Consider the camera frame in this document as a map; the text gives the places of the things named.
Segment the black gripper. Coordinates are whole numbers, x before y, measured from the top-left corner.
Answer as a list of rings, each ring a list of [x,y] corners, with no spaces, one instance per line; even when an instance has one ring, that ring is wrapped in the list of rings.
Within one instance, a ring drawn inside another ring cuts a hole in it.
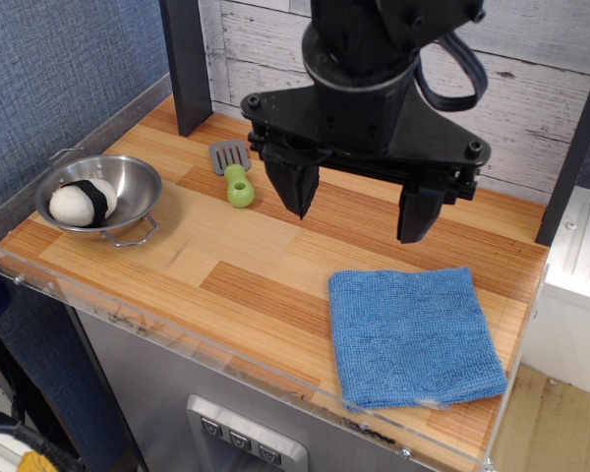
[[[379,88],[304,88],[251,93],[241,111],[251,121],[251,147],[284,206],[303,218],[323,167],[402,185],[397,239],[424,239],[443,205],[471,200],[489,145],[444,118],[473,108],[485,91],[484,74],[471,95],[434,92],[421,70]]]

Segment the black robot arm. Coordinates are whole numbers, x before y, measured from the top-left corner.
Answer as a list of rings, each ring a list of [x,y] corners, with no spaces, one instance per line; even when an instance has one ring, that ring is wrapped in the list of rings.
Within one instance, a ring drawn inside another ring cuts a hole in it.
[[[479,1],[313,2],[302,39],[312,84],[241,103],[284,206],[304,216],[325,167],[397,183],[397,237],[416,243],[443,206],[472,199],[491,149],[448,114],[487,89],[457,35],[484,15]]]

